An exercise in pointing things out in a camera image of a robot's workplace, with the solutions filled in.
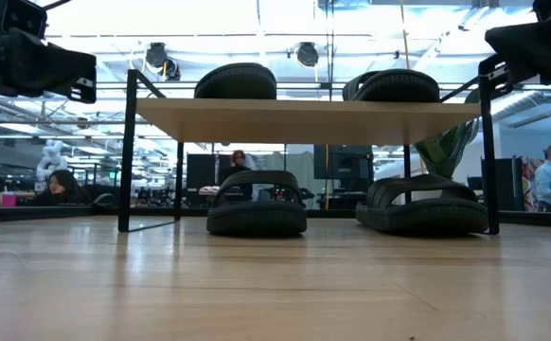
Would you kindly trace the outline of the green plant in white pot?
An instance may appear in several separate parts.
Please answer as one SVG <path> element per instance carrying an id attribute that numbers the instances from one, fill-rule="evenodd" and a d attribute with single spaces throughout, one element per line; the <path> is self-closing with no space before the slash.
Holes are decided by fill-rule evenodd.
<path id="1" fill-rule="evenodd" d="M 416 143 L 415 149 L 427 171 L 452 179 L 466 146 L 475 139 L 479 127 L 480 119 L 476 118 Z"/>

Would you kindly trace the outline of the black monitor on stand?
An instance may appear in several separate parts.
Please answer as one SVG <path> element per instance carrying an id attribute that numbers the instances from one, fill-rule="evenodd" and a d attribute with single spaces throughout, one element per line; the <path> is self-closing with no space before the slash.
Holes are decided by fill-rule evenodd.
<path id="1" fill-rule="evenodd" d="M 313 175 L 323 185 L 322 210 L 354 209 L 374 182 L 371 146 L 314 145 Z"/>

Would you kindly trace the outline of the black rubber slide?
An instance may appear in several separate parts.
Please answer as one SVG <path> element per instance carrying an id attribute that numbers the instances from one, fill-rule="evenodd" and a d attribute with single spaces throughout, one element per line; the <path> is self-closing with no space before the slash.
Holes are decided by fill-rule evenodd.
<path id="1" fill-rule="evenodd" d="M 438 83 L 411 69 L 366 72 L 343 88 L 344 101 L 440 102 Z"/>
<path id="2" fill-rule="evenodd" d="M 230 63 L 203 76 L 196 99 L 276 99 L 276 77 L 259 63 Z"/>
<path id="3" fill-rule="evenodd" d="M 296 177 L 286 170 L 245 170 L 220 185 L 206 230 L 221 236 L 292 236 L 307 229 Z"/>
<path id="4" fill-rule="evenodd" d="M 402 194 L 433 190 L 440 195 L 404 205 L 394 203 Z M 374 182 L 355 215 L 364 226 L 394 235 L 454 236 L 489 229 L 488 210 L 473 190 L 436 174 Z"/>

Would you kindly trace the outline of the thin black pole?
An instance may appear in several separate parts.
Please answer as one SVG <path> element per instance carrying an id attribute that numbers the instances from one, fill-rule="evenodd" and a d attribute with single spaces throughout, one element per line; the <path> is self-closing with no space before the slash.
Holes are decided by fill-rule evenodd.
<path id="1" fill-rule="evenodd" d="M 333 98 L 333 4 L 332 0 L 325 0 L 326 30 L 327 30 L 327 67 L 329 101 Z"/>

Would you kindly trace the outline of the white figure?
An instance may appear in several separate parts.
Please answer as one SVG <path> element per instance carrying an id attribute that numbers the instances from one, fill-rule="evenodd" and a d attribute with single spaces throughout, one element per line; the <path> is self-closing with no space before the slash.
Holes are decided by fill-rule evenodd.
<path id="1" fill-rule="evenodd" d="M 38 181 L 44 181 L 53 171 L 65 170 L 67 161 L 62 156 L 63 143 L 60 140 L 48 139 L 42 149 L 42 158 L 36 168 Z"/>

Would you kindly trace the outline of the grey green curtain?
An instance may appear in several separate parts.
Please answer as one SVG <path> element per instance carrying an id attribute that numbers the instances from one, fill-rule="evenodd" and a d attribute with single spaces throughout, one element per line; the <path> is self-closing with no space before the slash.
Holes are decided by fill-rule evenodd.
<path id="1" fill-rule="evenodd" d="M 288 171 L 295 176 L 298 186 L 305 190 L 306 200 L 315 198 L 316 180 L 312 153 L 250 153 L 245 163 L 254 171 Z"/>

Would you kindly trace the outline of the wooden shelf with black frame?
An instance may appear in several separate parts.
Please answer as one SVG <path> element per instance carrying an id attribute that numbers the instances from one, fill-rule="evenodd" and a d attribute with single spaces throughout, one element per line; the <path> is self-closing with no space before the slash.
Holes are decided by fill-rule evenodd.
<path id="1" fill-rule="evenodd" d="M 478 66 L 473 79 L 479 104 L 359 101 L 278 101 L 274 99 L 168 99 L 139 70 L 127 76 L 120 206 L 117 229 L 130 232 L 135 116 L 187 141 L 293 144 L 411 144 L 480 117 L 484 128 L 488 233 L 500 231 L 496 196 L 490 101 L 500 97 L 507 68 L 499 55 Z"/>

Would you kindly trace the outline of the black metal table frame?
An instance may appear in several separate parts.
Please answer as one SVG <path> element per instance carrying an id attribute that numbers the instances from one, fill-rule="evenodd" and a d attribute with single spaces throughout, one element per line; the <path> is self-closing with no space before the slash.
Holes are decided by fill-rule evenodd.
<path id="1" fill-rule="evenodd" d="M 174 209 L 169 207 L 133 207 L 131 216 L 167 216 L 174 215 Z M 92 207 L 92 206 L 18 206 L 0 207 L 0 222 L 23 221 L 51 218 L 72 218 L 93 215 L 118 215 L 117 206 Z M 336 210 L 306 210 L 308 218 L 346 219 L 355 218 L 355 211 L 350 209 Z M 207 208 L 183 208 L 183 217 L 205 217 Z M 501 224 L 525 224 L 551 227 L 551 213 L 506 211 L 498 213 Z"/>

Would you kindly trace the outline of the black cabinet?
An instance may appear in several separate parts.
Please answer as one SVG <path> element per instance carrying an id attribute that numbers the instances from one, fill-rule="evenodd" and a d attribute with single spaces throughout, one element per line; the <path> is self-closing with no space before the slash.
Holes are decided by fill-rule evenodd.
<path id="1" fill-rule="evenodd" d="M 495 160 L 497 198 L 500 211 L 523 211 L 523 163 L 513 156 Z"/>
<path id="2" fill-rule="evenodd" d="M 215 184 L 216 159 L 213 154 L 187 155 L 187 188 L 200 189 Z"/>

